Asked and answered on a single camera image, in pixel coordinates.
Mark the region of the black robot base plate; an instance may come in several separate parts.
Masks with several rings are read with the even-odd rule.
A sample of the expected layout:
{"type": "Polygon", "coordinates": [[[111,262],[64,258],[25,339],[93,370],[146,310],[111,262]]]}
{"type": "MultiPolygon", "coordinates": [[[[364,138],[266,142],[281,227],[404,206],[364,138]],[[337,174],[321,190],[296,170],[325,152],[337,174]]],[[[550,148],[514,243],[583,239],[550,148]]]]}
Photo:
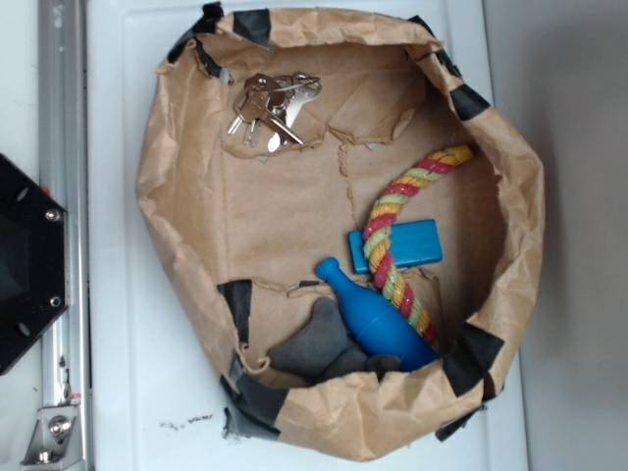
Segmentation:
{"type": "Polygon", "coordinates": [[[1,373],[67,309],[65,209],[1,157],[1,373]]]}

